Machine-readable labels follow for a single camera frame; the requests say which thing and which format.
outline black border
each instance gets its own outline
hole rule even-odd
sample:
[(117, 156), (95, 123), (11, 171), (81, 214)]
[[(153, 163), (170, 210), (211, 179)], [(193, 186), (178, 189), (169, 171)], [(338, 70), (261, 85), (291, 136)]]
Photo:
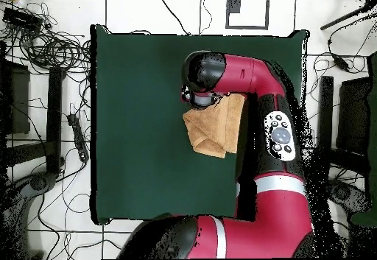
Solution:
[(262, 29), (268, 30), (269, 25), (269, 0), (266, 0), (266, 16), (264, 26), (230, 26), (229, 25), (229, 0), (227, 0), (227, 13), (226, 13), (226, 20), (225, 20), (225, 28), (226, 29)]

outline table surface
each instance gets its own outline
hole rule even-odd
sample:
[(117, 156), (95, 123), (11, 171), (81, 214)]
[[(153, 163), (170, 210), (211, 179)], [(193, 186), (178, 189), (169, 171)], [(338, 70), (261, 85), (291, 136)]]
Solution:
[(97, 26), (97, 217), (232, 217), (236, 155), (193, 151), (182, 117), (189, 109), (180, 101), (182, 64), (201, 49), (274, 60), (300, 100), (306, 36), (111, 35)]

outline brown towel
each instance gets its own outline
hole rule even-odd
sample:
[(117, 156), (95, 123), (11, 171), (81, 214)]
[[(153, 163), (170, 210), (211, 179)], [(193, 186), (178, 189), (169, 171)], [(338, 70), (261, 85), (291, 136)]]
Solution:
[(224, 158), (226, 152), (237, 153), (243, 105), (244, 96), (231, 94), (205, 110), (184, 113), (183, 120), (194, 151), (220, 158)]

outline white floor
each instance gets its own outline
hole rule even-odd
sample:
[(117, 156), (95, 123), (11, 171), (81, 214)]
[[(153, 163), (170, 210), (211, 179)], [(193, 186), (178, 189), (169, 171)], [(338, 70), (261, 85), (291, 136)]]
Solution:
[[(89, 26), (92, 24), (106, 24), (111, 32), (131, 32), (133, 30), (149, 30), (151, 33), (169, 33), (182, 35), (184, 32), (180, 28), (177, 20), (169, 13), (163, 5), (161, 0), (21, 0), (23, 6), (28, 2), (42, 3), (45, 2), (49, 7), (49, 14), (53, 16), (58, 25), (54, 26), (54, 31), (65, 31), (72, 35), (84, 35), (80, 38), (82, 42), (90, 38)], [(340, 26), (347, 23), (342, 23), (325, 31), (321, 31), (320, 27), (335, 18), (344, 15), (351, 10), (355, 10), (363, 1), (359, 0), (270, 0), (269, 2), (269, 29), (268, 30), (239, 30), (239, 29), (225, 29), (225, 2), (226, 0), (205, 0), (205, 8), (211, 13), (211, 16), (202, 8), (201, 12), (201, 28), (208, 27), (204, 31), (204, 35), (277, 35), (287, 36), (294, 29), (307, 29), (310, 31), (309, 45), (308, 45), (308, 91), (314, 81), (316, 80), (313, 65), (316, 57), (323, 52), (327, 52), (327, 40), (330, 34)], [(200, 0), (166, 0), (171, 10), (181, 20), (183, 27), (187, 32), (197, 35), (199, 33), (200, 25)], [(355, 55), (367, 36), (373, 20), (363, 21), (356, 26), (343, 29), (334, 35), (331, 44), (331, 50), (339, 55)], [(366, 44), (360, 50), (360, 55), (370, 55), (377, 49), (376, 31), (370, 35)], [(330, 66), (333, 65), (329, 56), (319, 57), (318, 60), (330, 60)], [(362, 59), (358, 58), (355, 61), (355, 67), (362, 68)], [(321, 61), (316, 65), (317, 69), (325, 68), (327, 63)], [(348, 74), (340, 71), (337, 68), (327, 70), (327, 75), (334, 76), (335, 93), (334, 104), (338, 103), (339, 87), (343, 80), (350, 80), (357, 77), (366, 76), (367, 73), (361, 72), (358, 74)], [(32, 75), (31, 77), (31, 93), (30, 99), (40, 97), (44, 104), (47, 102), (47, 83), (48, 77)], [(317, 98), (317, 92), (313, 93), (314, 98)], [(77, 107), (80, 104), (80, 96), (78, 94), (78, 83), (73, 80), (65, 79), (63, 84), (63, 111), (69, 112), (70, 103), (74, 103)], [(307, 98), (308, 116), (314, 115), (317, 112), (317, 103), (310, 96)], [(33, 105), (40, 106), (38, 101), (33, 102)], [(335, 142), (337, 132), (337, 107), (334, 108), (334, 136)], [(90, 122), (90, 109), (86, 109), (88, 120), (84, 115), (81, 117), (81, 126), (83, 130), (88, 129)], [(34, 121), (42, 138), (46, 137), (46, 111), (29, 108), (29, 115)], [(314, 129), (317, 128), (317, 118), (311, 120), (311, 125)], [(62, 155), (65, 155), (70, 149), (74, 147), (73, 133), (68, 124), (63, 123), (62, 131)], [(33, 129), (28, 135), (16, 135), (15, 139), (37, 139), (37, 135)], [(25, 141), (14, 141), (14, 145), (29, 143)], [(13, 177), (15, 180), (26, 174), (38, 164), (43, 163), (44, 160), (34, 160), (25, 164), (14, 166)], [(75, 195), (79, 193), (90, 193), (90, 161), (88, 166), (82, 170), (73, 180), (69, 188), (64, 192), (66, 202), (68, 203)], [(80, 161), (77, 156), (77, 151), (73, 150), (69, 153), (66, 162), (66, 174), (76, 171), (80, 167)], [(348, 172), (346, 176), (354, 176), (355, 173)], [(11, 178), (12, 171), (9, 169), (9, 176)], [(50, 192), (46, 194), (46, 201), (43, 208), (47, 207), (52, 201), (61, 194), (62, 189), (72, 181), (72, 178), (65, 180), (64, 184), (57, 184)], [(363, 187), (362, 180), (358, 181), (357, 186)], [(41, 197), (38, 197), (32, 204), (29, 213), (29, 243), (30, 247), (35, 250), (43, 249), (46, 254), (52, 249), (57, 236), (55, 233), (46, 229), (35, 218), (41, 204)], [(80, 195), (74, 199), (70, 205), (73, 210), (85, 211), (88, 209), (88, 197)], [(345, 215), (342, 209), (330, 204), (331, 213), (334, 220), (346, 223)], [(140, 223), (139, 221), (131, 220), (114, 220), (111, 224), (106, 226), (97, 226), (92, 223), (90, 212), (82, 212), (76, 214), (68, 211), (63, 202), (62, 196), (55, 200), (42, 214), (43, 221), (60, 231), (60, 241), (57, 247), (52, 252), (50, 258), (67, 259), (67, 254), (63, 250), (65, 239), (64, 231), (70, 231), (67, 239), (69, 242), (69, 252), (72, 253), (75, 248), (83, 245), (92, 245), (99, 243), (93, 247), (83, 247), (74, 251), (74, 259), (114, 259), (119, 250), (109, 242), (100, 243), (102, 239), (110, 240), (119, 247), (121, 247), (130, 232)], [(347, 232), (342, 227), (336, 225), (335, 230), (340, 232), (343, 236)]]

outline round button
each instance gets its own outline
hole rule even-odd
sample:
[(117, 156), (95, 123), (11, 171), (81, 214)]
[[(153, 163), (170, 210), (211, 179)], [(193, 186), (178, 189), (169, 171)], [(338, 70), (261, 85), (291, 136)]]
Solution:
[(280, 146), (280, 144), (275, 144), (275, 145), (273, 146), (273, 149), (274, 149), (276, 152), (280, 152), (280, 151), (281, 151), (281, 146)]
[(279, 127), (272, 131), (271, 138), (276, 143), (287, 144), (291, 140), (291, 134), (287, 129)]

